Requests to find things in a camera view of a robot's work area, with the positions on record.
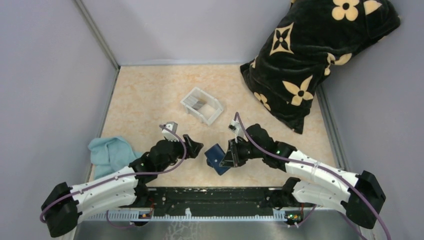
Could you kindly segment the aluminium front rail frame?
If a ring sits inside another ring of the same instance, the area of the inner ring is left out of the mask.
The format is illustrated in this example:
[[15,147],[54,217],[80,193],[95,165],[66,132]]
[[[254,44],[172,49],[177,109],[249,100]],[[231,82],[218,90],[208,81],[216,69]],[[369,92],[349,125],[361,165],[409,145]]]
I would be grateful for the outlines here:
[[359,226],[370,229],[375,216],[352,189],[337,196],[308,182],[290,179],[283,187],[188,189],[159,187],[123,189],[107,193],[99,187],[78,192],[57,204],[58,214],[71,224],[115,208],[152,208],[156,217],[181,216],[190,209],[194,217],[268,216],[273,210],[319,205],[336,210]]

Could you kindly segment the aluminium corner post left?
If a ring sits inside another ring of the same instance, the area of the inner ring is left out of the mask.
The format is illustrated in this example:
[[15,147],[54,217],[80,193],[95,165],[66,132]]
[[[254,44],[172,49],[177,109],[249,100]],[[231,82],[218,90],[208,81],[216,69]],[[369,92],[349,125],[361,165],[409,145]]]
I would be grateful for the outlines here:
[[87,25],[88,29],[92,33],[93,37],[95,38],[96,42],[98,43],[99,47],[101,48],[102,52],[106,56],[106,58],[109,60],[111,65],[114,67],[116,71],[119,71],[121,66],[118,64],[115,55],[113,54],[111,48],[109,47],[106,39],[104,38],[103,34],[101,33],[99,27],[97,26],[94,18],[92,17],[90,11],[86,7],[83,0],[73,0],[72,1],[78,11],[80,12],[82,19],[84,20],[85,24]]

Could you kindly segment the navy blue card holder wallet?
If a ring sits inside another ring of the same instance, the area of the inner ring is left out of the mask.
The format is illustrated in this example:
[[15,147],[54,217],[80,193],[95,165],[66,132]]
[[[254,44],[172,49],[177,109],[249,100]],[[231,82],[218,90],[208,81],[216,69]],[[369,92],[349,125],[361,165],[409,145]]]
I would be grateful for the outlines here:
[[224,159],[225,152],[218,143],[206,150],[204,155],[206,157],[206,164],[213,168],[219,176],[222,176],[230,169],[229,167],[220,166],[221,161]]

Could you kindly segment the white plastic card box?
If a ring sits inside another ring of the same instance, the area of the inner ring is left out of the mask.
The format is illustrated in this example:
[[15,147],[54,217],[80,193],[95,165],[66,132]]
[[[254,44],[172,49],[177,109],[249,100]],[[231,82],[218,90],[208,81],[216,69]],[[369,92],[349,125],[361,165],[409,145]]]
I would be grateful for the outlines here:
[[217,98],[199,87],[194,87],[180,103],[187,114],[194,116],[207,126],[211,126],[224,111],[224,106]]

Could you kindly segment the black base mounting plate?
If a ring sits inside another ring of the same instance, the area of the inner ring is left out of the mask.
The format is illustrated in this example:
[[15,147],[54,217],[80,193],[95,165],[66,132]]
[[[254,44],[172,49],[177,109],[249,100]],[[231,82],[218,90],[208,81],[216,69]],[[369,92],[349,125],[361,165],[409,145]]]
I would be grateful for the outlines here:
[[148,196],[130,207],[153,207],[155,217],[183,216],[186,209],[194,217],[254,217],[312,204],[286,199],[280,187],[156,187],[149,188]]

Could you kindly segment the aluminium side rail right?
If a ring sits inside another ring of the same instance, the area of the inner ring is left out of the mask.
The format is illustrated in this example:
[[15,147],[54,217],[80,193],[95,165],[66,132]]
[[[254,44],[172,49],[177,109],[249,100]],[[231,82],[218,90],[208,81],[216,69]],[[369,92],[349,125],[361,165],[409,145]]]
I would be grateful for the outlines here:
[[350,166],[346,159],[339,130],[331,111],[330,102],[322,85],[317,88],[316,93],[330,147],[334,156],[335,165],[338,169],[348,171],[350,170]]

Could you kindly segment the light blue cloth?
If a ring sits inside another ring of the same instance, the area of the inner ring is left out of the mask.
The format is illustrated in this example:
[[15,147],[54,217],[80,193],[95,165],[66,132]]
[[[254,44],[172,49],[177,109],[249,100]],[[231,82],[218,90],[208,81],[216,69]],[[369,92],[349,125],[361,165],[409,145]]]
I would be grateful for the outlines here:
[[94,138],[88,144],[95,180],[115,173],[142,156],[121,136]]

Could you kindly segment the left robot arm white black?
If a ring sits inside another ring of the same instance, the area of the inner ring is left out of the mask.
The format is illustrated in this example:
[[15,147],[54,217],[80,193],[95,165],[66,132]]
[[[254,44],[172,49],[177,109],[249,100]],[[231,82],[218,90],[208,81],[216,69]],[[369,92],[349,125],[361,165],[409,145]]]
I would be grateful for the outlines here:
[[61,237],[85,219],[112,209],[151,206],[147,183],[175,170],[184,160],[195,159],[204,147],[188,134],[177,135],[175,122],[160,128],[163,139],[120,170],[78,185],[57,184],[39,216],[50,236]]

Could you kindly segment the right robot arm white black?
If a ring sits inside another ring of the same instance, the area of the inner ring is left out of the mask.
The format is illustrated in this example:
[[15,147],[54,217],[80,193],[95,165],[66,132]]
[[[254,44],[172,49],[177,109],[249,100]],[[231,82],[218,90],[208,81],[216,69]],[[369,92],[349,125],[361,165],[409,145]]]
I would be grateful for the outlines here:
[[243,128],[233,119],[228,128],[235,137],[228,141],[220,166],[237,168],[248,160],[261,159],[270,168],[292,175],[281,189],[287,206],[323,206],[365,229],[373,229],[379,221],[386,195],[373,173],[344,171],[315,160],[293,145],[273,140],[257,123]]

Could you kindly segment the grey card stack in box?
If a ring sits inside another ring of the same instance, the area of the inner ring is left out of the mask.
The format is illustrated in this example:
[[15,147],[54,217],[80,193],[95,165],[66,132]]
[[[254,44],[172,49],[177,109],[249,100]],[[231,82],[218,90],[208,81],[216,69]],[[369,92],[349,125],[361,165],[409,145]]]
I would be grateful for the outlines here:
[[183,103],[194,110],[199,110],[206,104],[206,102],[204,102],[202,99],[199,99],[193,95],[188,95],[183,100]]

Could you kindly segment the black floral patterned pillow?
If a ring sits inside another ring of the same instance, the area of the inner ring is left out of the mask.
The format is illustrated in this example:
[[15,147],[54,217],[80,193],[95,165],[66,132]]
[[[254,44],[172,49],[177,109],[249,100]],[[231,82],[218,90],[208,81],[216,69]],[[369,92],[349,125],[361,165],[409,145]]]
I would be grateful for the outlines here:
[[389,0],[293,0],[240,73],[272,116],[302,134],[316,89],[331,67],[345,65],[400,24]]

